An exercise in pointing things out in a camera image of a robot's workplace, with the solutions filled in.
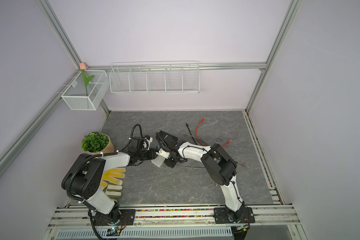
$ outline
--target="green artificial plant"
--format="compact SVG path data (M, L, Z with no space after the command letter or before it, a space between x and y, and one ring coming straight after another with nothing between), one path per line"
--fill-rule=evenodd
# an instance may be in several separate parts
M102 132L92 132L86 135L81 142L81 148L88 152L99 152L106 148L109 137Z
M92 78L95 75L91 75L91 76L87 77L84 70L81 70L81 74L83 75L83 78L84 78L86 96L88 96L88 90L86 89L86 86L88 86L88 83L92 80Z

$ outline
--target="table surface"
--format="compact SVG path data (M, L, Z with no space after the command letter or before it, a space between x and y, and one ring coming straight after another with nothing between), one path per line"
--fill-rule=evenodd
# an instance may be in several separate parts
M128 142L132 127L139 123L143 135L153 137L151 147L158 145L155 132L160 130L193 143L187 136L185 122L198 130L198 136L209 144L226 145L224 149L238 162L236 180L245 204L272 204L257 154L241 111L147 111L111 112L103 133L107 134L115 150L121 150ZM172 169L165 164L155 166L145 161L139 166L126 167L123 179L121 204L224 204L225 199L203 164L188 160L177 163Z

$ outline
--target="white mesh basket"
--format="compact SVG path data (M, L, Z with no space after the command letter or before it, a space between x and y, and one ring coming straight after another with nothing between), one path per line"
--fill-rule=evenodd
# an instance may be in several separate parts
M104 70L85 70L86 76L95 75L87 85L86 95L84 78L80 73L63 92L62 99L72 110L96 110L109 88L109 81Z
M109 82L114 94L200 92L198 64L117 66L109 73Z

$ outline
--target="aluminum frame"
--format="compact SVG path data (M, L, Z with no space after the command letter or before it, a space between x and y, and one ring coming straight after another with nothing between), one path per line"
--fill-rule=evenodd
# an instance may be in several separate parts
M150 64L150 65L137 65L141 68L157 68L157 67L181 67L188 66L189 64ZM133 68L136 65L121 65L123 68ZM242 62L242 63L199 63L199 70L229 70L229 69L264 69L267 66L265 62ZM115 66L89 66L88 70L106 70L110 71Z
M61 45L64 47L65 51L67 52L68 56L71 58L73 64L80 69L81 58L78 55L77 51L75 50L72 42L70 41L67 33L64 31L60 21L58 20L55 12L53 11L51 5L49 4L48 0L35 0L37 6L40 8L41 12L43 13L45 20L48 22L49 26L56 34L58 40L60 41ZM106 115L109 115L110 110L105 103L104 99L100 102L101 108L104 110Z
M250 101L248 102L248 105L246 108L246 111L248 113L251 111L251 108L256 100L256 97L258 96L258 94L260 92L261 86L263 85L264 80L267 77L268 72L269 72L270 68L272 67L272 64L275 61L276 56L277 56L280 48L282 47L283 41L284 41L285 37L287 36L288 31L291 28L291 25L293 23L295 15L298 12L302 2L303 2L303 0L292 0L288 7L287 13L283 20L283 24L279 30L279 33L275 39L274 45L272 46L272 49L267 58L267 61L266 61L267 65L262 70L259 80L258 80L258 82L253 90L253 93L251 95Z
M263 147L260 144L260 141L257 136L257 132L253 125L253 121L250 118L250 115L246 111L242 111L242 112L245 119L245 123L247 124L247 128L252 139L253 146L256 151L256 155L259 159L259 163L263 171L264 178L267 181L269 192L272 195L272 200L274 204L283 204L284 199L282 193L279 189L279 185L277 184L274 173L272 172L269 161L265 156Z
M127 226L127 229L142 228L160 228L160 227L216 227L216 226L243 226L242 223L216 224L214 217L204 217L205 215L213 215L213 210L187 210L174 211L174 209L212 209L214 207L222 207L221 205L206 204L168 204L168 205L149 205L149 204L120 204L122 209L144 210L136 212L135 217L152 217L152 216L168 216L166 218L135 218L134 224ZM288 225L291 226L291 236L304 233L301 223L292 205L249 205L252 208L255 223L251 225ZM72 205L68 208L56 209L43 240L56 239L60 229L77 229L91 228L88 219L88 209L84 205Z
M46 120L51 116L54 110L62 101L61 94L67 89L68 85L80 74L79 71L76 71L72 76L67 80L67 82L60 88L58 93L56 93L51 100L45 105L45 107L38 112L36 117L28 124L27 127L16 137L16 139L10 144L4 153L0 156L0 177L16 159L16 157L21 153L25 148L28 142L33 138L36 132L41 128L41 126L46 122Z

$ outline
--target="metal bracket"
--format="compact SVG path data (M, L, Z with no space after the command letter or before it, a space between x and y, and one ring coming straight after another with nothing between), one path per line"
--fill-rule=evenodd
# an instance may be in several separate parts
M213 209L215 223L233 223L231 217L229 216L229 209L226 207L216 207ZM255 223L253 216L252 208L245 207L243 214L241 215L240 220L237 223Z
M125 225L125 222L127 222L127 225L133 225L133 222L135 220L135 209L120 209L120 221L116 223L116 225ZM94 217L93 224L95 226L109 226L107 221L104 221L102 217Z

